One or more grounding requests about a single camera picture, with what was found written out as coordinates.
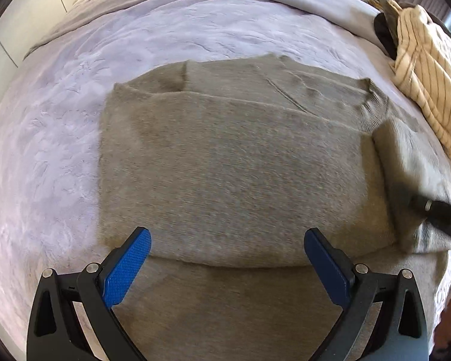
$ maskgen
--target blue gripper pad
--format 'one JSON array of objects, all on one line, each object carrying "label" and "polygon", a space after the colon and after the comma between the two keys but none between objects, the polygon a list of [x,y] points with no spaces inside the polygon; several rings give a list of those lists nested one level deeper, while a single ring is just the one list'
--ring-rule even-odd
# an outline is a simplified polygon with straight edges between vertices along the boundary
[{"label": "blue gripper pad", "polygon": [[331,301],[347,307],[351,299],[349,282],[313,230],[304,235],[304,251]]},{"label": "blue gripper pad", "polygon": [[102,299],[107,308],[120,304],[152,247],[152,236],[143,228],[107,276]]}]

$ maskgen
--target striped garment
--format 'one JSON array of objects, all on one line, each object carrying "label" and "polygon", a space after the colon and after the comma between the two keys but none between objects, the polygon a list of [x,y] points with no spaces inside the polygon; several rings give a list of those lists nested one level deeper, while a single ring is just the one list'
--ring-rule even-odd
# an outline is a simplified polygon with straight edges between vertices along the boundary
[{"label": "striped garment", "polygon": [[398,11],[396,86],[414,100],[451,158],[451,38],[420,5]]}]

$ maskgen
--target bed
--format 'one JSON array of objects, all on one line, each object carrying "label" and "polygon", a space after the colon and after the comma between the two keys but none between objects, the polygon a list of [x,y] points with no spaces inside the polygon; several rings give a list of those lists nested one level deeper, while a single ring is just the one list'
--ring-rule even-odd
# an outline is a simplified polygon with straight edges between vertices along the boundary
[{"label": "bed", "polygon": [[[441,150],[419,108],[391,81],[391,60],[374,33],[377,13],[359,0],[78,2],[31,51],[0,104],[0,323],[18,348],[25,351],[42,271],[79,271],[109,252],[97,229],[97,167],[100,114],[115,83],[184,60],[286,55],[370,78]],[[393,243],[354,259],[378,271],[409,265],[422,274],[431,332],[451,283],[451,250],[405,255]],[[137,337],[144,321],[133,318],[134,300],[117,312],[147,354],[153,346]]]}]

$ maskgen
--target beige sweater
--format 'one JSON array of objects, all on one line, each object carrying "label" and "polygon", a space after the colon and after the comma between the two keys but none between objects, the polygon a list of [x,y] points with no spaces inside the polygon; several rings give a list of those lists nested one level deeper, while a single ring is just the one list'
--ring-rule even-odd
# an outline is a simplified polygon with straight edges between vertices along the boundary
[{"label": "beige sweater", "polygon": [[394,83],[421,107],[451,158],[451,39],[426,10],[398,10],[398,55]]}]

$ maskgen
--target hand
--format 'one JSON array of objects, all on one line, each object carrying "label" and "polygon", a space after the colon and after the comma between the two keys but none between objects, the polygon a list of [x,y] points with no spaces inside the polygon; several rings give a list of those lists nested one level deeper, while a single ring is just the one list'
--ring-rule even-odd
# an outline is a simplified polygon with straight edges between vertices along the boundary
[{"label": "hand", "polygon": [[446,349],[451,343],[451,299],[441,312],[441,322],[434,330],[434,349]]}]

